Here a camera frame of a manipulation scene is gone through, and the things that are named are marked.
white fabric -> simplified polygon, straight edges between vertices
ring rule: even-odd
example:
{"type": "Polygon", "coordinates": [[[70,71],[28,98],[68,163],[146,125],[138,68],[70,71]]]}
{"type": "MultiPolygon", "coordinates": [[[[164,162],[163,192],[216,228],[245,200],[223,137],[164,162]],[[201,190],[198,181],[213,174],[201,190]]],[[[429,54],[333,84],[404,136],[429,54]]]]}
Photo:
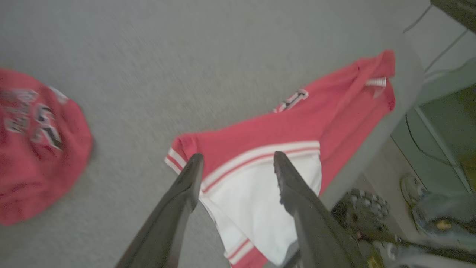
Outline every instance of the white fabric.
{"type": "Polygon", "coordinates": [[[274,264],[279,265],[284,261],[288,247],[297,240],[297,234],[293,217],[279,202],[273,154],[285,148],[306,183],[319,194],[321,163],[318,145],[318,142],[277,144],[274,147],[267,146],[265,150],[249,151],[246,153],[247,158],[242,157],[242,161],[231,160],[223,165],[227,168],[222,170],[233,169],[257,155],[264,157],[234,169],[208,192],[201,193],[200,200],[212,214],[226,249],[225,256],[232,264],[248,253],[253,245],[274,264]]]}

white stripe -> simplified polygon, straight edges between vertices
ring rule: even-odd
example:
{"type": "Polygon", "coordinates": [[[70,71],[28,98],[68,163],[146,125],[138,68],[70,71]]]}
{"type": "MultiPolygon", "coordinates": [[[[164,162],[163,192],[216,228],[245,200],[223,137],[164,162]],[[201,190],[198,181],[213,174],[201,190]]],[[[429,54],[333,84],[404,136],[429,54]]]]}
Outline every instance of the white stripe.
{"type": "Polygon", "coordinates": [[[226,251],[226,249],[225,249],[225,258],[229,258],[231,255],[235,254],[235,252],[237,251],[237,249],[238,249],[241,245],[243,245],[243,243],[244,243],[247,239],[248,239],[248,238],[246,238],[245,236],[243,236],[243,237],[239,240],[239,242],[238,242],[234,247],[232,247],[230,250],[226,251]]]}
{"type": "Polygon", "coordinates": [[[381,77],[381,78],[372,78],[365,83],[366,86],[381,86],[381,87],[386,87],[387,86],[387,78],[386,77],[381,77]]]}
{"type": "Polygon", "coordinates": [[[185,167],[185,165],[187,164],[187,162],[183,160],[183,158],[177,152],[175,152],[174,149],[172,148],[169,149],[168,155],[170,155],[170,157],[172,157],[175,161],[177,161],[177,163],[182,168],[185,167]]]}
{"type": "Polygon", "coordinates": [[[228,259],[231,264],[237,264],[248,252],[253,249],[254,245],[248,241],[246,244],[239,250],[239,252],[233,256],[233,258],[228,259]]]}
{"type": "Polygon", "coordinates": [[[174,164],[174,162],[170,161],[168,158],[165,158],[165,163],[168,164],[177,174],[180,174],[181,170],[174,164]]]}
{"type": "MultiPolygon", "coordinates": [[[[320,153],[319,148],[309,148],[309,150],[305,150],[305,151],[301,151],[301,152],[294,152],[294,153],[287,153],[286,155],[291,158],[291,157],[295,157],[295,156],[308,155],[308,154],[319,154],[319,153],[320,153]]],[[[226,177],[231,177],[235,173],[241,172],[245,168],[249,168],[250,165],[259,165],[259,164],[262,164],[262,163],[271,162],[271,161],[273,161],[273,158],[274,158],[274,155],[257,159],[256,161],[253,161],[253,162],[251,162],[247,165],[241,166],[240,168],[237,168],[233,172],[229,173],[226,177]]],[[[216,193],[216,191],[218,191],[220,189],[219,186],[221,185],[221,183],[224,183],[225,181],[226,181],[225,178],[221,179],[220,182],[218,182],[217,184],[213,185],[213,187],[208,189],[208,191],[206,193],[204,193],[204,196],[213,196],[213,194],[216,193]]],[[[207,187],[204,187],[203,183],[202,183],[201,189],[205,190],[205,189],[207,189],[207,187]]]]}
{"type": "Polygon", "coordinates": [[[289,151],[297,150],[304,148],[315,148],[319,147],[319,141],[303,141],[303,142],[293,142],[293,143],[284,143],[284,144],[271,144],[266,146],[261,146],[247,152],[244,152],[235,158],[229,160],[228,162],[221,165],[219,168],[215,169],[202,181],[202,189],[208,188],[210,184],[220,178],[223,174],[228,172],[230,169],[233,169],[237,165],[240,165],[243,162],[246,162],[252,158],[258,157],[260,155],[267,155],[274,153],[276,151],[289,151]]]}

sleeve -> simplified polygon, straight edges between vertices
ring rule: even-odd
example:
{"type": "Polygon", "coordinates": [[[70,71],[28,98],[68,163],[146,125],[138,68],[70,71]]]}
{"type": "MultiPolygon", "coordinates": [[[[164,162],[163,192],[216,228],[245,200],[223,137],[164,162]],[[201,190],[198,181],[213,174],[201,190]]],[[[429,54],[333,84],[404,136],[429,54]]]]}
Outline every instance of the sleeve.
{"type": "Polygon", "coordinates": [[[197,143],[191,134],[178,136],[174,139],[172,146],[167,152],[165,163],[177,172],[177,174],[180,174],[190,157],[197,152],[197,143]]]}

red clothing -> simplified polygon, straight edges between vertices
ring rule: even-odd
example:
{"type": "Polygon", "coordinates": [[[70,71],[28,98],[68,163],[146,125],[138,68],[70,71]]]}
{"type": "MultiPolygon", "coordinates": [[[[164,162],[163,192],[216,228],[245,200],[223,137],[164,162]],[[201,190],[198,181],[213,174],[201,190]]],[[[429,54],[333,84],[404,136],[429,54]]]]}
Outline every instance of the red clothing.
{"type": "Polygon", "coordinates": [[[15,224],[69,191],[92,137],[79,106],[23,73],[0,69],[0,223],[15,224]]]}
{"type": "Polygon", "coordinates": [[[274,113],[174,140],[166,162],[177,172],[194,153],[204,155],[200,200],[233,268],[280,264],[296,240],[294,221],[279,204],[274,152],[285,152],[319,194],[393,110],[394,74],[394,53],[384,51],[314,81],[274,113]]]}

shoe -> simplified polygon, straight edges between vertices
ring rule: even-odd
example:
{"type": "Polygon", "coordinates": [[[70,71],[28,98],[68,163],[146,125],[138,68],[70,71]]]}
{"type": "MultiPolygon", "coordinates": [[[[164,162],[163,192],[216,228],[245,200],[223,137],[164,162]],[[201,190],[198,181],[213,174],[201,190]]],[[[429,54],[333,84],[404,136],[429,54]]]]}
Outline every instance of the shoe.
{"type": "Polygon", "coordinates": [[[400,178],[400,191],[410,207],[414,207],[428,190],[418,178],[407,173],[400,178]]]}

